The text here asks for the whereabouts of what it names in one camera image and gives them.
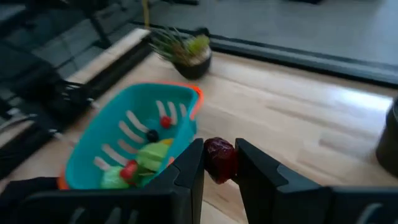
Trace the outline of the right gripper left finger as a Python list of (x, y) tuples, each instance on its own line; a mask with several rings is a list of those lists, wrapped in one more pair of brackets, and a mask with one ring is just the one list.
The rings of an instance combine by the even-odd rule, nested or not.
[(171, 165), (145, 187), (153, 203), (145, 223), (199, 224), (204, 186), (203, 139), (194, 140)]

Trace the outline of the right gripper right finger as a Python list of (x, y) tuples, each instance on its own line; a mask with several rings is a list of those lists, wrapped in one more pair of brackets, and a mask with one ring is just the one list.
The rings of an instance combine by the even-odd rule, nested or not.
[(239, 185), (249, 223), (324, 223), (330, 189), (237, 138)]

